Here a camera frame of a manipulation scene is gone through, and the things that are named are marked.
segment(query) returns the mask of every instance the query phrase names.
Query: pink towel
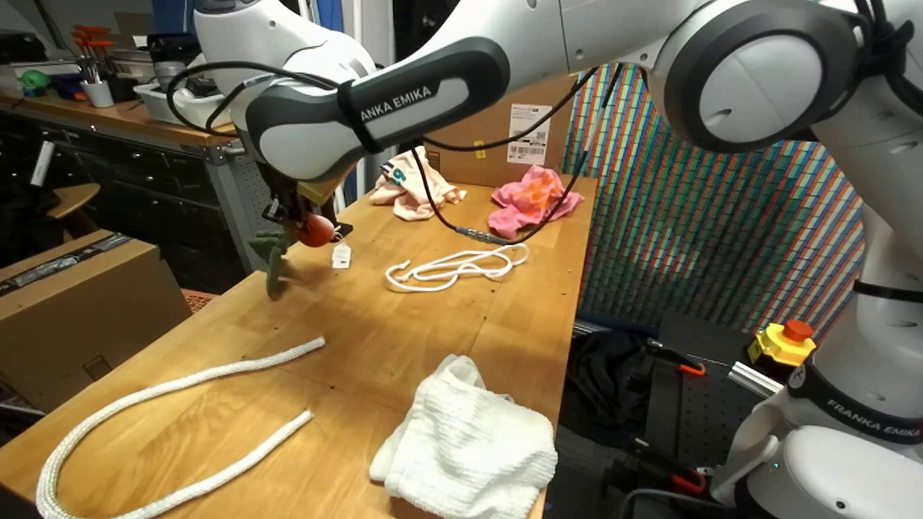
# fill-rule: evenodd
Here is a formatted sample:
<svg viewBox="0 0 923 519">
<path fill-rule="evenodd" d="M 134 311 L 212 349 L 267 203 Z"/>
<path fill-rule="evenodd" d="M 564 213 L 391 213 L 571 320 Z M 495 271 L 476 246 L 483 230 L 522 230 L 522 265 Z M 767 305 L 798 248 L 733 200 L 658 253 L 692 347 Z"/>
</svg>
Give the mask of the pink towel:
<svg viewBox="0 0 923 519">
<path fill-rule="evenodd" d="M 491 213 L 488 228 L 495 236 L 514 241 L 518 230 L 540 225 L 561 193 L 564 186 L 554 171 L 527 167 L 518 181 L 501 186 L 491 193 L 498 207 Z M 574 213 L 579 203 L 579 193 L 567 193 L 550 220 Z"/>
</svg>

